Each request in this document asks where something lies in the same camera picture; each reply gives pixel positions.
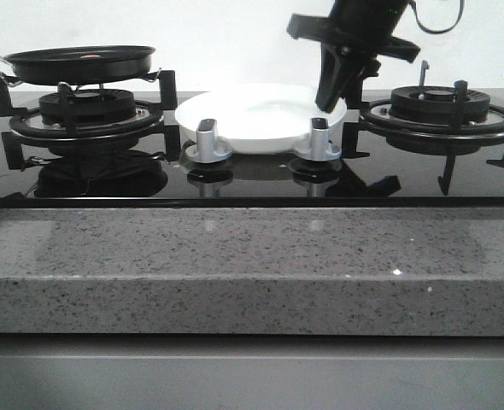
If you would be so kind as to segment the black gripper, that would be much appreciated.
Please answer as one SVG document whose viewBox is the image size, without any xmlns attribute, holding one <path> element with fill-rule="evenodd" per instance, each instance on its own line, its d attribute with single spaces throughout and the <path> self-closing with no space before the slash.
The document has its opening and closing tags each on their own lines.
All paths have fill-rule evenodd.
<svg viewBox="0 0 504 410">
<path fill-rule="evenodd" d="M 326 17 L 293 14 L 287 33 L 320 43 L 321 65 L 315 103 L 332 112 L 340 98 L 378 55 L 413 62 L 418 45 L 393 31 L 407 1 L 336 1 Z"/>
</svg>

